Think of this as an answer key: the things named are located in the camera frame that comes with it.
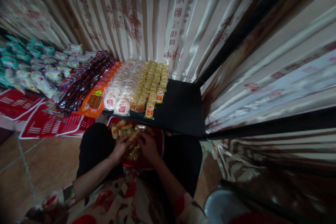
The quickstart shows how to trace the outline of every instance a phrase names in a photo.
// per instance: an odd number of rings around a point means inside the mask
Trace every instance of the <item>person's right hand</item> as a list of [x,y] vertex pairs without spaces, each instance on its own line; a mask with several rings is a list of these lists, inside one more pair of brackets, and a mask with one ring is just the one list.
[[160,158],[155,139],[151,135],[145,132],[140,132],[138,143],[143,155],[148,159],[149,162],[154,163],[158,158]]

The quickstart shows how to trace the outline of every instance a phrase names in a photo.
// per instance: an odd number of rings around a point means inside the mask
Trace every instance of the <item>floor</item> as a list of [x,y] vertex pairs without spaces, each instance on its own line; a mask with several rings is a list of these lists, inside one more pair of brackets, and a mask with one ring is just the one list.
[[[0,145],[0,223],[13,223],[75,179],[80,142],[72,137],[19,140],[13,134]],[[205,157],[195,193],[202,208],[221,178],[211,154]]]

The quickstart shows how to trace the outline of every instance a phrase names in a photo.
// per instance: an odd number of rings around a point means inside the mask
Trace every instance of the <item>shelf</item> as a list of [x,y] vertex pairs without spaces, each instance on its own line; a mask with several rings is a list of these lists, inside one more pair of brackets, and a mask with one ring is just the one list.
[[[103,113],[113,115],[113,111]],[[144,118],[145,113],[131,111],[130,114],[129,117],[113,116],[197,138],[205,136],[201,91],[193,83],[169,80],[163,103],[156,104],[154,120]]]

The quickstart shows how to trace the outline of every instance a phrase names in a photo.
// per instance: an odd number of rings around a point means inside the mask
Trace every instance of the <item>person's left hand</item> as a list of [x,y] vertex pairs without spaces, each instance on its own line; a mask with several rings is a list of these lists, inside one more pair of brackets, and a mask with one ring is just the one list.
[[112,153],[110,154],[110,158],[112,158],[115,162],[119,163],[121,157],[124,155],[125,151],[127,150],[127,148],[133,143],[132,141],[127,142],[127,140],[129,139],[131,135],[126,135],[123,136],[122,138],[120,138]]

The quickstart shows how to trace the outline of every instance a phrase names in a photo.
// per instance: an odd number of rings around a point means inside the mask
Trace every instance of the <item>floral shirt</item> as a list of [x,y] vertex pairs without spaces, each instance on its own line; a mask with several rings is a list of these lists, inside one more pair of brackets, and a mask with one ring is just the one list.
[[[186,193],[174,206],[178,223],[210,223]],[[46,197],[18,223],[166,223],[162,205],[136,172],[102,184],[89,197],[75,202],[72,184]]]

